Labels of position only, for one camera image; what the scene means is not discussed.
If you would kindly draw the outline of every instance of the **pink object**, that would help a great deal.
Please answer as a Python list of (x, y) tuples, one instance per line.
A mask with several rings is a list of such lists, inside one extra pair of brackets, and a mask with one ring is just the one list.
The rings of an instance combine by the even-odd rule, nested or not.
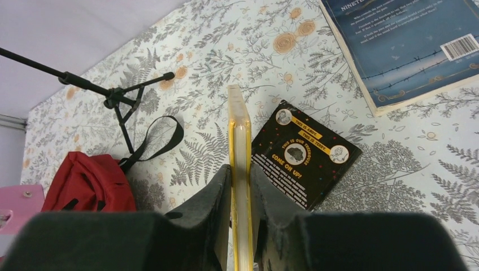
[(45, 201), (41, 185), (0, 187), (0, 234), (16, 234)]

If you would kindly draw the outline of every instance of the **microphone stand boom arm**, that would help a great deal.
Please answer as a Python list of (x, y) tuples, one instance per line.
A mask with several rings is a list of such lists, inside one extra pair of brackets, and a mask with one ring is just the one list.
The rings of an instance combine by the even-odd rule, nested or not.
[[(6, 58), (9, 58), (11, 60), (14, 60), (16, 62), (20, 62), (24, 65), (30, 66), (32, 68), (35, 68), (39, 71), (43, 71), (53, 76), (56, 76), (58, 77), (58, 80), (64, 85), (74, 85), (81, 89), (91, 90), (95, 93), (105, 96), (105, 101), (103, 102), (103, 104), (105, 105), (106, 108), (115, 110), (116, 118), (118, 119), (118, 123), (120, 124), (121, 132), (123, 133), (123, 137), (125, 138), (125, 141), (127, 143), (128, 151), (131, 154), (134, 153), (134, 149), (133, 149), (132, 142), (130, 140), (130, 136), (128, 135), (128, 131), (125, 127), (125, 123), (131, 117), (131, 115), (135, 112), (138, 106), (140, 106), (141, 97), (143, 96), (143, 90), (145, 89), (145, 86), (154, 84), (162, 80), (171, 80), (175, 77), (174, 73), (168, 72), (168, 73), (165, 73), (162, 77), (158, 77), (150, 81), (146, 81), (141, 84), (131, 86), (126, 89), (123, 89), (123, 88), (105, 89), (78, 75), (74, 75), (73, 73), (69, 73), (69, 72), (57, 71), (56, 69), (50, 68), (41, 63), (35, 62), (31, 59), (25, 58), (21, 55), (10, 52), (3, 48), (0, 48), (0, 55)], [(126, 93), (133, 90), (137, 90), (137, 89), (138, 89), (138, 94), (135, 100), (125, 97)], [(125, 116), (121, 115), (120, 103), (125, 103), (131, 106), (130, 110), (125, 114)]]

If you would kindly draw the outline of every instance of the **wall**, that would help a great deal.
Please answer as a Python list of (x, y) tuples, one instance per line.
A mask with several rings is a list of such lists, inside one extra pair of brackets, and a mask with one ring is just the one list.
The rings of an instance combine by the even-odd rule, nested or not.
[[(187, 0), (0, 0), (0, 47), (81, 75)], [(0, 56), (0, 113), (26, 118), (62, 85)]]
[(0, 127), (0, 187), (19, 185), (25, 132)]

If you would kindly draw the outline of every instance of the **black book cover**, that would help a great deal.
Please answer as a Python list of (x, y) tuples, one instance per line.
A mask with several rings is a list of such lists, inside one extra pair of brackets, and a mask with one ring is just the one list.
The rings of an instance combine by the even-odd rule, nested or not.
[(251, 159), (279, 190), (313, 210), (361, 152), (282, 100), (253, 140)]

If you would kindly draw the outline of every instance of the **circular portrait illustration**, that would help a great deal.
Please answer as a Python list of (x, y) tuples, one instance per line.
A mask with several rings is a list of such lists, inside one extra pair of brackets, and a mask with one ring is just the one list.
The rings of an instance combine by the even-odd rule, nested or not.
[(331, 158), (331, 161), (335, 162), (336, 164), (342, 164), (349, 158), (349, 151), (345, 146), (336, 145), (331, 148), (329, 158)]
[(287, 110), (287, 109), (281, 109), (278, 111), (278, 113), (276, 113), (276, 121), (280, 124), (280, 125), (287, 125), (291, 122), (291, 117), (293, 115), (291, 114), (291, 111)]

